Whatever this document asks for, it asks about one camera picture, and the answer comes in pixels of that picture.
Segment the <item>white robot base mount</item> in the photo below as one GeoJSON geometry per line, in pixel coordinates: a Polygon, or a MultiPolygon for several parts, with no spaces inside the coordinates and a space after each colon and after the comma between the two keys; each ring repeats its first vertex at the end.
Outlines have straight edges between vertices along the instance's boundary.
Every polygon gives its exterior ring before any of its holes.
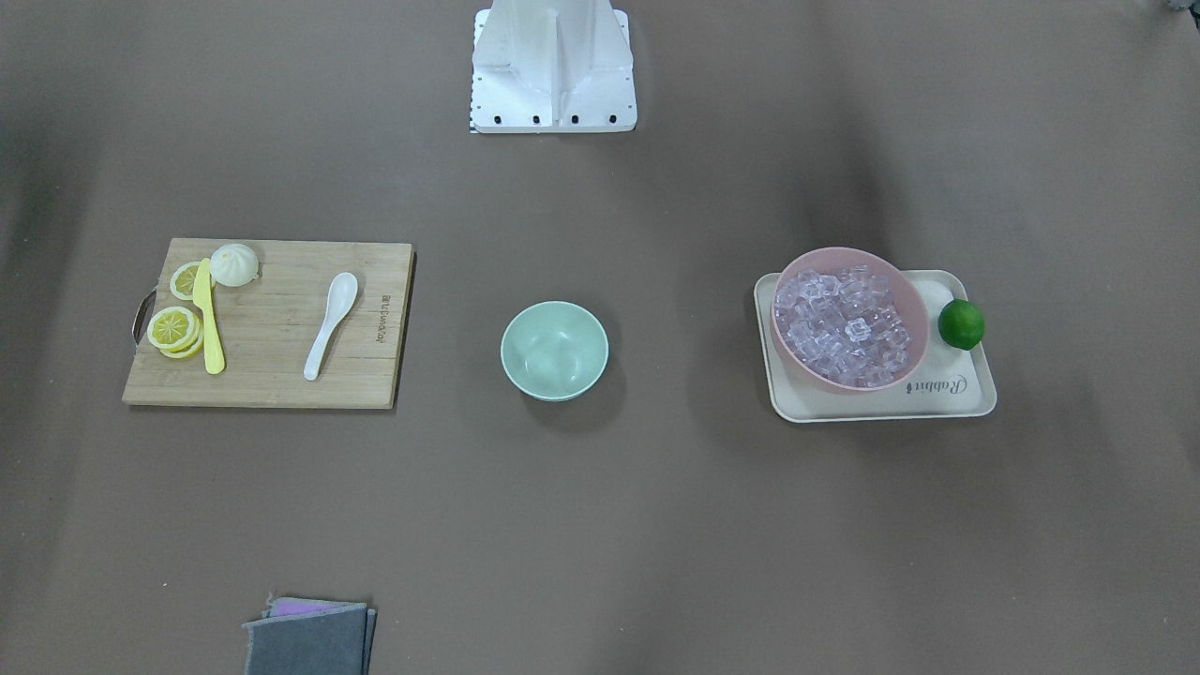
{"type": "Polygon", "coordinates": [[[494,1],[472,26],[472,132],[636,129],[629,18],[611,2],[494,1]]]}

